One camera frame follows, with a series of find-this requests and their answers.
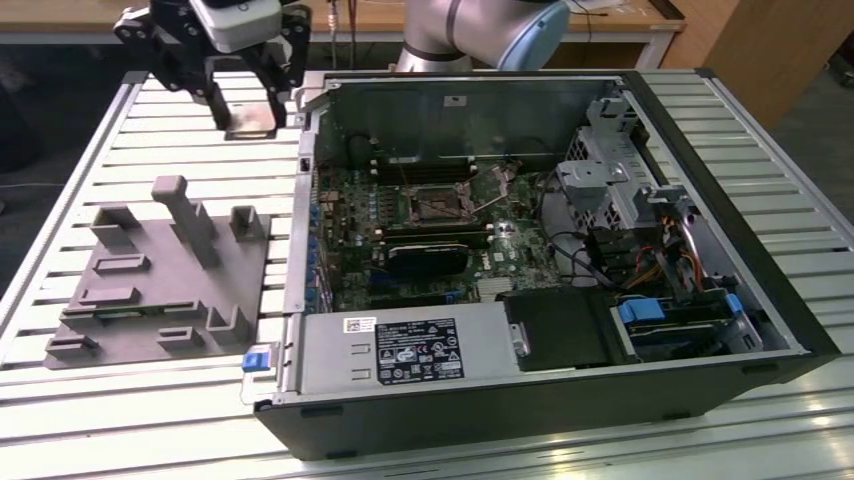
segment cable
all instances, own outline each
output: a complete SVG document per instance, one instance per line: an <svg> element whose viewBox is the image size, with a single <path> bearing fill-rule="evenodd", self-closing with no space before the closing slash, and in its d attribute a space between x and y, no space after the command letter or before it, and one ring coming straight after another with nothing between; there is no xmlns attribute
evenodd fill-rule
<svg viewBox="0 0 854 480"><path fill-rule="evenodd" d="M17 183L14 185L0 185L0 188L25 188L25 187L63 187L63 183Z"/></svg>
<svg viewBox="0 0 854 480"><path fill-rule="evenodd" d="M573 257L572 254L569 252L567 252L563 247L560 247L557 244L555 244L553 242L551 242L551 246L553 247L555 251L557 253L560 253L560 255L563 255L567 259L569 259L571 262L573 262L575 264L577 264L584 270L587 270L589 272L589 274L592 275L592 277L596 279L596 281L601 284L601 286L609 290L616 290L620 293L631 293L628 289L620 287L619 285L616 285L611 279L608 277L604 276L604 273L601 273L599 270L596 270L596 268L589 265L589 263L584 262L583 260L579 260L577 257Z"/></svg>
<svg viewBox="0 0 854 480"><path fill-rule="evenodd" d="M329 37L332 41L332 70L337 70L337 0L326 0L329 3Z"/></svg>
<svg viewBox="0 0 854 480"><path fill-rule="evenodd" d="M349 17L349 69L356 69L356 18L357 0L346 0L346 16Z"/></svg>
<svg viewBox="0 0 854 480"><path fill-rule="evenodd" d="M589 13L589 10L587 10L587 7L584 7L580 3L577 3L577 0L572 0L572 3L577 6L577 8L580 8L584 13L576 13L576 15L583 15L584 19L587 20L587 43L584 44L584 50L581 51L581 61L579 64L579 67L584 67L584 64L587 63L587 52L589 50L589 44L592 43L592 23L589 22L589 17L607 17L608 14L607 13Z"/></svg>

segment aluminum extrusion table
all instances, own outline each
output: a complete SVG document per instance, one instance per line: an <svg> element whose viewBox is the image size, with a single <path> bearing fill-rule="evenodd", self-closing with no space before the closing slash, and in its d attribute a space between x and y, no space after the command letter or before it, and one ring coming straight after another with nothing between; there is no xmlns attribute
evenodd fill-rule
<svg viewBox="0 0 854 480"><path fill-rule="evenodd" d="M58 325L94 236L98 205L149 197L157 175L190 180L210 215L253 204L273 216L258 341L280 333L297 130L224 142L205 107L156 81L121 86L0 303L0 478L828 478L854 473L854 231L720 83L692 71L644 78L844 356L699 418L304 463L240 401L240 357L49 371ZM226 100L261 102L248 74ZM312 73L309 85L320 84ZM667 176L675 173L652 148Z"/></svg>

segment red wire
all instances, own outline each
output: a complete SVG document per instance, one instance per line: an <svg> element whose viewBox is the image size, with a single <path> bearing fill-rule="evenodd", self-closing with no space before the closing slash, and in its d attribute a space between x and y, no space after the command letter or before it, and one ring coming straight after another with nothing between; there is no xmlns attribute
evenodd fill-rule
<svg viewBox="0 0 854 480"><path fill-rule="evenodd" d="M643 247L637 252L637 256L635 257L635 273L640 271L640 256L643 255L643 252L645 252L647 250L652 250L652 247L649 246Z"/></svg>

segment black cable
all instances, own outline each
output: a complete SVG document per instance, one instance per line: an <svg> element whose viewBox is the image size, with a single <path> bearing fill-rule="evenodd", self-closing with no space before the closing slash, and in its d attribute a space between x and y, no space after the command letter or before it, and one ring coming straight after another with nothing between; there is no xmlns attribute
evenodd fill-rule
<svg viewBox="0 0 854 480"><path fill-rule="evenodd" d="M356 15L357 0L346 0L346 15L349 17L349 69L356 69Z"/></svg>
<svg viewBox="0 0 854 480"><path fill-rule="evenodd" d="M329 4L329 40L332 43L332 70L337 70L337 0L326 0Z"/></svg>
<svg viewBox="0 0 854 480"><path fill-rule="evenodd" d="M584 44L584 50L581 51L581 61L579 64L579 67L584 68L584 64L587 63L587 52L589 51L589 44L592 43L592 23L589 22L589 17L604 16L607 14L589 13L589 10L587 10L587 7L584 7L580 3L577 3L577 0L572 0L572 3L577 5L577 8L580 8L584 11L584 13L580 13L576 15L583 15L584 19L587 20L587 43Z"/></svg>
<svg viewBox="0 0 854 480"><path fill-rule="evenodd" d="M589 274L592 275L592 277L596 279L596 281L601 284L601 286L609 290L615 290L620 293L631 293L629 290L627 290L625 288L620 287L619 285L616 285L611 279L608 277L604 276L604 273L601 273L589 263L584 262L583 260L579 260L577 257L573 256L572 253L567 252L563 247L560 247L556 243L551 242L551 246L553 247L555 251L563 255L572 263L577 264L584 270L587 270L589 272Z"/></svg>

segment white label sticker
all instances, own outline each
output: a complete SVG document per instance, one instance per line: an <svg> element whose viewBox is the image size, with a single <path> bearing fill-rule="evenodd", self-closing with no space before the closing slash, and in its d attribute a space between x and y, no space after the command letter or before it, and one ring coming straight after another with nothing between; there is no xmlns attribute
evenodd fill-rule
<svg viewBox="0 0 854 480"><path fill-rule="evenodd" d="M365 333L373 331L376 317L344 318L344 333Z"/></svg>

